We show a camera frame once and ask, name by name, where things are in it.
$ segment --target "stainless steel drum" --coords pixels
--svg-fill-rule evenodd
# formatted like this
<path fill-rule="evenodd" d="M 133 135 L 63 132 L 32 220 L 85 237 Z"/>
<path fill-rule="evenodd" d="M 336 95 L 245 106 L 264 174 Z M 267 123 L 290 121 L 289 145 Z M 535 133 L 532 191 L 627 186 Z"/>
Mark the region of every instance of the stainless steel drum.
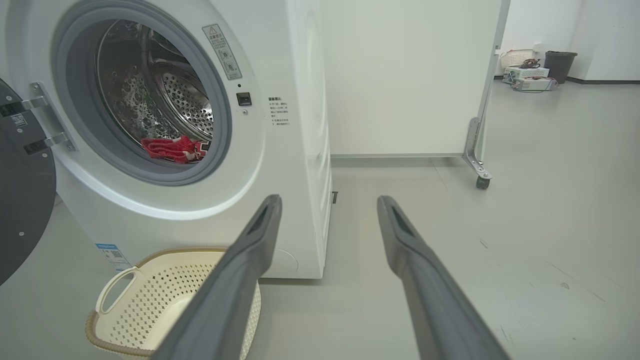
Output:
<path fill-rule="evenodd" d="M 212 139 L 211 103 L 189 62 L 167 39 L 136 22 L 118 20 L 97 50 L 104 104 L 138 145 L 142 138 Z"/>

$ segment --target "door hinge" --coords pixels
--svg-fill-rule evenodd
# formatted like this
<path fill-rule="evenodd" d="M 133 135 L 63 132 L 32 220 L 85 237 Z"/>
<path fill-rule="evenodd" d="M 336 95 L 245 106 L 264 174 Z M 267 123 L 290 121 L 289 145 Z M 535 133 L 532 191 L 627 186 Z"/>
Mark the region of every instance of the door hinge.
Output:
<path fill-rule="evenodd" d="M 64 127 L 60 119 L 58 118 L 55 109 L 51 106 L 47 92 L 41 83 L 30 84 L 30 89 L 34 91 L 38 96 L 30 100 L 22 100 L 16 102 L 10 102 L 9 104 L 0 106 L 0 115 L 3 117 L 13 117 L 32 109 L 42 108 L 44 116 L 47 118 L 52 127 L 54 128 L 55 135 L 32 142 L 24 146 L 24 150 L 27 154 L 32 155 L 40 152 L 44 149 L 53 147 L 62 143 L 68 151 L 76 151 L 76 147 L 68 137 L 67 132 L 64 131 Z"/>

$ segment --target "metal frame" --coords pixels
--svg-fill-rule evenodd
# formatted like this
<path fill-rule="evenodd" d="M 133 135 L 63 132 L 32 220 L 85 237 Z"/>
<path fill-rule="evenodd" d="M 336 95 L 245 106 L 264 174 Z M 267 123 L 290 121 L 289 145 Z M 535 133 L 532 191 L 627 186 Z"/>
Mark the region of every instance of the metal frame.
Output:
<path fill-rule="evenodd" d="M 467 135 L 467 143 L 465 144 L 465 153 L 462 154 L 462 158 L 469 164 L 469 166 L 476 171 L 479 177 L 485 180 L 493 178 L 489 171 L 484 168 L 484 163 L 476 158 L 476 146 L 478 138 L 481 136 L 480 127 L 482 126 L 482 120 L 474 117 L 469 123 L 469 132 Z"/>
<path fill-rule="evenodd" d="M 482 100 L 480 102 L 480 109 L 478 110 L 478 116 L 472 118 L 469 122 L 465 152 L 462 154 L 462 158 L 478 174 L 478 177 L 486 181 L 493 178 L 489 171 L 484 168 L 484 163 L 481 161 L 483 159 L 484 147 L 486 145 L 486 109 L 489 103 L 489 94 L 491 93 L 495 67 L 498 60 L 495 50 L 500 49 L 502 45 L 502 37 L 504 36 L 504 28 L 507 23 L 510 4 L 511 0 L 502 0 L 502 4 L 500 4 L 498 25 L 495 30 L 495 37 L 493 38 L 491 61 L 489 61 L 489 68 L 486 72 L 486 80 Z"/>

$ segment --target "whiteboard stand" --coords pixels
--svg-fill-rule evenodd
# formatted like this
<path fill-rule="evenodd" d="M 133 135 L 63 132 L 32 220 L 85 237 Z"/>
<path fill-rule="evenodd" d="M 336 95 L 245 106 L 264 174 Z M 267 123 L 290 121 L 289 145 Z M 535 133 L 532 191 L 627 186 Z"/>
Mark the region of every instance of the whiteboard stand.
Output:
<path fill-rule="evenodd" d="M 469 122 L 465 152 L 462 154 L 462 158 L 478 174 L 478 178 L 476 179 L 476 188 L 482 190 L 489 187 L 489 182 L 493 178 L 491 173 L 485 169 L 484 162 L 482 161 L 484 146 L 486 145 L 486 109 L 489 103 L 489 95 L 491 94 L 493 77 L 498 61 L 498 55 L 495 54 L 495 50 L 500 49 L 502 44 L 502 36 L 504 35 L 504 28 L 507 23 L 510 2 L 510 0 L 503 0 L 500 6 L 498 26 L 495 31 L 495 38 L 491 49 L 492 55 L 491 61 L 489 61 L 489 69 L 486 72 L 486 83 L 484 86 L 482 101 L 480 102 L 480 109 L 478 110 L 478 116 L 472 118 Z"/>
<path fill-rule="evenodd" d="M 486 189 L 486 112 L 510 0 L 401 3 L 322 2 L 332 166 L 462 157 Z"/>
<path fill-rule="evenodd" d="M 489 181 L 493 176 L 491 176 L 489 171 L 484 168 L 484 163 L 479 161 L 476 157 L 478 138 L 481 136 L 481 124 L 482 120 L 479 117 L 474 117 L 469 122 L 469 133 L 467 135 L 467 143 L 465 144 L 465 152 L 462 154 L 462 158 L 478 174 L 476 188 L 484 190 L 489 187 Z"/>

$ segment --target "caster wheel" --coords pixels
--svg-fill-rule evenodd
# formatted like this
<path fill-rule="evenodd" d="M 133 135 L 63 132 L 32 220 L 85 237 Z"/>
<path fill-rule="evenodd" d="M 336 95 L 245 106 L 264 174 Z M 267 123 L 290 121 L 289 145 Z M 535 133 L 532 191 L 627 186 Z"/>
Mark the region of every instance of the caster wheel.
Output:
<path fill-rule="evenodd" d="M 476 188 L 482 189 L 482 190 L 488 188 L 489 181 L 491 181 L 491 179 L 483 179 L 482 177 L 478 176 L 478 180 L 476 180 Z"/>

